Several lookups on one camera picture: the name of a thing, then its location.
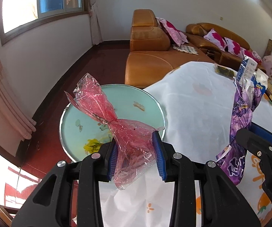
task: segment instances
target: brown leather sofa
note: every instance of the brown leather sofa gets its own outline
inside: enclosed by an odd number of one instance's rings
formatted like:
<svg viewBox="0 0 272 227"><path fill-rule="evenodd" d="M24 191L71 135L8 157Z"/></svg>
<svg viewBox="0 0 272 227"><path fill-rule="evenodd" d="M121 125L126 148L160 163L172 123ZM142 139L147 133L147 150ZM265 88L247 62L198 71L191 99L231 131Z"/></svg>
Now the brown leather sofa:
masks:
<svg viewBox="0 0 272 227"><path fill-rule="evenodd" d="M134 11L130 37L130 54L125 70L125 84L128 85L148 87L189 61L215 63L192 43L189 45L196 48L199 55L174 50L150 9Z"/></svg>
<svg viewBox="0 0 272 227"><path fill-rule="evenodd" d="M241 47L246 50L252 51L248 42L239 35L229 31L221 26L210 23L190 24L186 28L187 38L189 41L199 48L202 52L214 59L219 65L230 67L238 71L242 59L238 56L220 50L215 44L204 39L203 37L212 29L219 33L222 37L227 37L239 43ZM262 66L258 66L261 70L265 71Z"/></svg>

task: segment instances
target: transparent plastic wrapper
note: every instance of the transparent plastic wrapper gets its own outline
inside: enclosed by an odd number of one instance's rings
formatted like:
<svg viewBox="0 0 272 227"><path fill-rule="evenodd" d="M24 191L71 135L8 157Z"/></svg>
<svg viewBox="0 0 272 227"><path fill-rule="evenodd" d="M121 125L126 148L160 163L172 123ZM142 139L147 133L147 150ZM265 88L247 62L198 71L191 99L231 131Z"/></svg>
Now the transparent plastic wrapper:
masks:
<svg viewBox="0 0 272 227"><path fill-rule="evenodd" d="M140 121L118 119L99 83L88 73L78 82L74 94L75 99L66 92L73 106L111 130L118 146L114 182L124 189L156 162L152 145L156 129Z"/></svg>
<svg viewBox="0 0 272 227"><path fill-rule="evenodd" d="M230 144L216 156L217 164L227 174L235 185L238 185L245 168L245 156L247 150L235 141L236 133L241 128L249 129L253 117L253 111L259 105L262 92L254 83L242 77L240 82L235 79L236 92L232 109L230 124Z"/></svg>

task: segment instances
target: white tablecloth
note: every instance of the white tablecloth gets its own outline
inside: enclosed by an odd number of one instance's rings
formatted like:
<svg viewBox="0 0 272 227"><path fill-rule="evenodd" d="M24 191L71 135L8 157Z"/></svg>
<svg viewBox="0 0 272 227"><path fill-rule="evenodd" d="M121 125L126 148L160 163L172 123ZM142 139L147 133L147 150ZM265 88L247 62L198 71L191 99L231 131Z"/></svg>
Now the white tablecloth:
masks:
<svg viewBox="0 0 272 227"><path fill-rule="evenodd" d="M215 160L215 155L229 144L235 85L216 74L212 63L186 63L145 90L160 103L167 122L164 142L171 143L176 152L205 163ZM265 98L254 111L253 122L272 132L272 105ZM261 189L264 177L258 162L247 153L238 188L258 217L264 219L272 205ZM105 226L168 227L173 183L161 180L156 165L125 190L117 190L112 183L100 183L100 188ZM197 205L197 226L201 226L200 219Z"/></svg>

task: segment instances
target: purple plastic bag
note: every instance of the purple plastic bag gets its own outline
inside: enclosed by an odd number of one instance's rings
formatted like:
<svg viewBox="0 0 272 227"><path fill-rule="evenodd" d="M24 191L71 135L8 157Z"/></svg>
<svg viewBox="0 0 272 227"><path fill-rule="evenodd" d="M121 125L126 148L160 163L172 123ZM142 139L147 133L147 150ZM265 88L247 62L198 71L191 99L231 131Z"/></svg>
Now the purple plastic bag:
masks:
<svg viewBox="0 0 272 227"><path fill-rule="evenodd" d="M230 124L230 144L216 156L217 164L235 185L241 182L245 168L247 150L235 141L236 133L241 128L249 129L253 111L259 105L262 94L259 88L254 88L250 80L242 79L241 84L235 79L236 92Z"/></svg>

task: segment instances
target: checkered mat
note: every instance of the checkered mat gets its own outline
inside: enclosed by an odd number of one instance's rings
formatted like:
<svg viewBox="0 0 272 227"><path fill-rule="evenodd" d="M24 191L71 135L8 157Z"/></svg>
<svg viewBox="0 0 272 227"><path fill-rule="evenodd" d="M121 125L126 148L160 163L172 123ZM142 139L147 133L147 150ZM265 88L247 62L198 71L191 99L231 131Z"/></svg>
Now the checkered mat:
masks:
<svg viewBox="0 0 272 227"><path fill-rule="evenodd" d="M181 45L180 47L178 47L177 45L173 45L173 49L180 51L180 52L184 52L184 53L188 53L188 54L198 54L197 50L194 47L191 46L187 46L187 45Z"/></svg>

